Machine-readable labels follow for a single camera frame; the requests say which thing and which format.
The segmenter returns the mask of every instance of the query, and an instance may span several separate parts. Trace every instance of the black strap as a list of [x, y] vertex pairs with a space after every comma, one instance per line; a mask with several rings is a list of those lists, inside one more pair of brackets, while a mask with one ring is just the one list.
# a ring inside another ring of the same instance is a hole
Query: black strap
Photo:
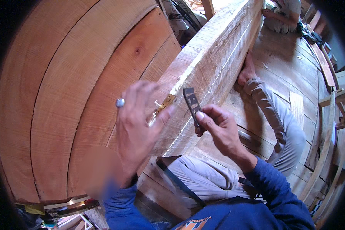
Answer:
[[160, 159], [156, 164], [166, 173], [166, 175], [177, 185], [179, 188], [192, 197], [200, 206], [205, 207], [206, 203], [203, 202], [192, 190], [190, 190], [170, 169], [167, 168], [166, 164]]
[[242, 184], [245, 184], [245, 185], [254, 187], [254, 186], [252, 185], [252, 183], [251, 183], [248, 179], [245, 179], [245, 178], [243, 178], [243, 177], [239, 177], [239, 183], [242, 183]]

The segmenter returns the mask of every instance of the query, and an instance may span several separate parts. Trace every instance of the person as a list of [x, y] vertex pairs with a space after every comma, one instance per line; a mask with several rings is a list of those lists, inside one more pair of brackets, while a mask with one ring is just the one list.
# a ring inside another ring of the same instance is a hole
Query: person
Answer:
[[[234, 116], [219, 106], [208, 104], [196, 113], [200, 124], [196, 133], [198, 136], [205, 131], [212, 134], [215, 146], [237, 163], [262, 200], [250, 199], [233, 170], [181, 156], [168, 168], [207, 206], [172, 229], [314, 229], [307, 207], [291, 192], [285, 177], [299, 161], [305, 144], [304, 132], [286, 106], [257, 77], [250, 52], [238, 84], [257, 101], [275, 132], [277, 143], [268, 162], [243, 147]], [[138, 82], [122, 94], [125, 105], [118, 112], [117, 136], [125, 176], [120, 189], [109, 186], [114, 190], [104, 200], [106, 220], [114, 229], [154, 229], [133, 202], [137, 191], [136, 170], [174, 111], [173, 106], [165, 108], [155, 124], [148, 127], [144, 107], [156, 87], [154, 83]]]
[[297, 30], [300, 16], [300, 0], [266, 0], [262, 14], [263, 25], [278, 33], [287, 34]]

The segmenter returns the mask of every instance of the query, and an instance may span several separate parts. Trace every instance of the foot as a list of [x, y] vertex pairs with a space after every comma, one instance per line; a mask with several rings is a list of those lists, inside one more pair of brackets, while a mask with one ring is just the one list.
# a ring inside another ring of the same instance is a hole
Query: foot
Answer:
[[257, 75], [254, 70], [254, 64], [252, 59], [252, 50], [249, 50], [245, 57], [243, 69], [239, 73], [238, 83], [239, 85], [244, 86], [249, 79], [252, 79], [256, 76]]

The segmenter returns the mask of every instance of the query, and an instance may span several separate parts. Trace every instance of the blue long-sleeve shirt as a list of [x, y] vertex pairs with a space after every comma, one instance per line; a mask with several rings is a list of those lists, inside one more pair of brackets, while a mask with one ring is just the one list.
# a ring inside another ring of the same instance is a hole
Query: blue long-sleeve shirt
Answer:
[[[307, 207], [277, 169], [258, 158], [256, 167], [245, 177], [261, 192], [266, 205], [238, 196], [221, 200], [172, 229], [314, 229]], [[111, 229], [154, 229], [134, 207], [136, 191], [134, 181], [131, 187], [119, 189], [104, 201]]]

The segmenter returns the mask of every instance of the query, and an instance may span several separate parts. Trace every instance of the gray pants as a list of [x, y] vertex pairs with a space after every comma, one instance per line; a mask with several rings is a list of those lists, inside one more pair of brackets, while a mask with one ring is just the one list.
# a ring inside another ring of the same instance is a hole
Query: gray pants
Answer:
[[[277, 143], [268, 163], [284, 176], [291, 175], [304, 149], [306, 138], [303, 130], [287, 106], [258, 77], [250, 79], [243, 90], [257, 102], [275, 132]], [[181, 156], [168, 168], [205, 202], [236, 196], [250, 198], [239, 186], [238, 173], [224, 166], [213, 166], [191, 156]], [[197, 206], [192, 198], [183, 199], [190, 208]]]

